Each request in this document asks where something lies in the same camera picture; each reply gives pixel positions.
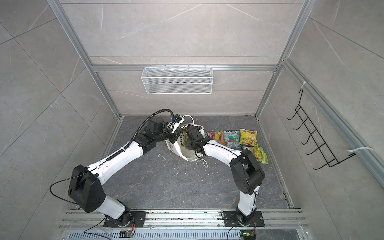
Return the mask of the white floral paper bag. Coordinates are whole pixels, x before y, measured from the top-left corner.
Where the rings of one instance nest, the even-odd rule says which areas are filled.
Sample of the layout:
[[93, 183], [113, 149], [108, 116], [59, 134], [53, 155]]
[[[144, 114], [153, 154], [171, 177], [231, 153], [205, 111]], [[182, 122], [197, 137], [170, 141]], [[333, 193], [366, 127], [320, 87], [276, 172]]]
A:
[[182, 158], [185, 161], [196, 162], [196, 161], [201, 160], [203, 162], [203, 166], [205, 168], [207, 168], [208, 164], [204, 160], [204, 151], [195, 152], [195, 151], [187, 150], [186, 146], [185, 146], [186, 140], [187, 140], [186, 139], [187, 134], [185, 133], [185, 130], [186, 130], [187, 126], [202, 127], [202, 129], [203, 129], [202, 133], [204, 133], [204, 136], [205, 136], [204, 140], [208, 140], [208, 138], [204, 132], [205, 129], [203, 126], [196, 124], [194, 121], [194, 118], [192, 116], [184, 115], [182, 117], [185, 119], [184, 122], [182, 124], [180, 124], [180, 126], [179, 126], [179, 129], [182, 129], [182, 135], [178, 138], [178, 140], [174, 144], [172, 144], [169, 140], [165, 140], [167, 147], [171, 152], [173, 152], [174, 154], [176, 154], [177, 156], [179, 156], [180, 158]]

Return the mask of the yellow orange snack packet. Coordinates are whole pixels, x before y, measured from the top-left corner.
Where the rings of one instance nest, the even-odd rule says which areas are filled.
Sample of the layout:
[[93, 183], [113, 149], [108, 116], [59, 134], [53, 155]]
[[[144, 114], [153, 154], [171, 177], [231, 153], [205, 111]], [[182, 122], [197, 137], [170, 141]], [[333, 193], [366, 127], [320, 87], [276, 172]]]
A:
[[216, 131], [216, 132], [207, 132], [207, 135], [209, 138], [212, 138], [217, 143], [222, 144], [224, 140], [224, 132], [223, 131]]

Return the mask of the teal mint candy packet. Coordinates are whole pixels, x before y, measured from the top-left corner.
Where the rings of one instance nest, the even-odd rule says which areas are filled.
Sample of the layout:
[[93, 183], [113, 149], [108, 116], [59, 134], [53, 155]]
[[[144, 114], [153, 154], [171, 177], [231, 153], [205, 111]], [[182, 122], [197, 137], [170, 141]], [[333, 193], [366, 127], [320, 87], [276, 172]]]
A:
[[223, 145], [231, 149], [240, 148], [240, 132], [223, 131]]

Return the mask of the yellow green snack packet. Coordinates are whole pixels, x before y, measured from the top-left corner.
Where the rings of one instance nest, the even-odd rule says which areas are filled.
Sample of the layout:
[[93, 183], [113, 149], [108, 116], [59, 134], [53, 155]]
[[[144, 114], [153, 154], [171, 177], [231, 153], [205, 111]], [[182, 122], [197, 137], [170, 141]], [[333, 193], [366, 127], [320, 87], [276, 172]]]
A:
[[257, 135], [258, 135], [257, 131], [240, 129], [239, 144], [247, 147], [255, 147], [258, 145]]

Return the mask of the green spring tea candy packet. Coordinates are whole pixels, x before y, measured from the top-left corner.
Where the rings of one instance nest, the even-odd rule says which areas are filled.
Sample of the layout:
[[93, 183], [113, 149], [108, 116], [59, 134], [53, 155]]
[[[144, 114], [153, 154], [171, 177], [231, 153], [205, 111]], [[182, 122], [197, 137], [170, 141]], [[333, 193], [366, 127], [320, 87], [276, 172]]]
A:
[[256, 146], [244, 146], [242, 145], [243, 150], [249, 150], [251, 151], [256, 159], [258, 160], [259, 164], [269, 164], [268, 156], [266, 151], [262, 148], [259, 147], [258, 145]]

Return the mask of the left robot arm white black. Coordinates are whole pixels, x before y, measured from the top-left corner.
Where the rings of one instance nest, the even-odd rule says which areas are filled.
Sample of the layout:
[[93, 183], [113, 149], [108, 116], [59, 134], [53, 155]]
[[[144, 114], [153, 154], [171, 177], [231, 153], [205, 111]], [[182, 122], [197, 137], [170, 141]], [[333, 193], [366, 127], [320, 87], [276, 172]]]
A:
[[133, 138], [108, 157], [87, 167], [78, 165], [73, 169], [69, 197], [85, 212], [99, 212], [116, 221], [120, 227], [130, 223], [130, 209], [122, 202], [106, 195], [103, 185], [124, 166], [148, 153], [158, 142], [174, 143], [181, 130], [184, 118], [175, 115], [166, 123], [161, 117], [145, 120]]

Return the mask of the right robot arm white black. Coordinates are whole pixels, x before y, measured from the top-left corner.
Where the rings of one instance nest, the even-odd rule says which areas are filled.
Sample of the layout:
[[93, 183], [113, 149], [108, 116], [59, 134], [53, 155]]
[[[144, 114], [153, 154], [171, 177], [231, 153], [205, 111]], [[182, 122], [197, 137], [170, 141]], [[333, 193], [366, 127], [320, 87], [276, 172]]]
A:
[[240, 198], [236, 211], [222, 212], [226, 226], [264, 227], [264, 217], [257, 210], [256, 200], [265, 172], [254, 154], [249, 150], [236, 151], [223, 146], [205, 137], [195, 126], [187, 126], [185, 133], [186, 149], [197, 155], [215, 158], [231, 169], [235, 185], [240, 190]]

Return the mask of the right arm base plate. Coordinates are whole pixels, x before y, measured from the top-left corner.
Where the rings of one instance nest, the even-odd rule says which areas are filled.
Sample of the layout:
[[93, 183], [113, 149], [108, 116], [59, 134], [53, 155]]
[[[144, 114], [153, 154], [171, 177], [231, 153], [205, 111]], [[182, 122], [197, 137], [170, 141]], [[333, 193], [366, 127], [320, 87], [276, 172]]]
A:
[[226, 227], [264, 227], [262, 212], [253, 211], [249, 216], [243, 215], [240, 211], [223, 211], [222, 217]]

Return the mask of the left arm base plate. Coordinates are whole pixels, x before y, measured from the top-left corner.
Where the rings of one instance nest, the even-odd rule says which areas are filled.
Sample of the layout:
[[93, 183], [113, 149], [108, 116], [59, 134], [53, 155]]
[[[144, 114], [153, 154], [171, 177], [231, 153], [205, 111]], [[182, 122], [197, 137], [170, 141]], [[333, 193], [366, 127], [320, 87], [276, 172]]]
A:
[[103, 224], [104, 227], [111, 228], [142, 228], [146, 219], [146, 212], [144, 211], [125, 211], [118, 219], [113, 219], [110, 216], [106, 217]]

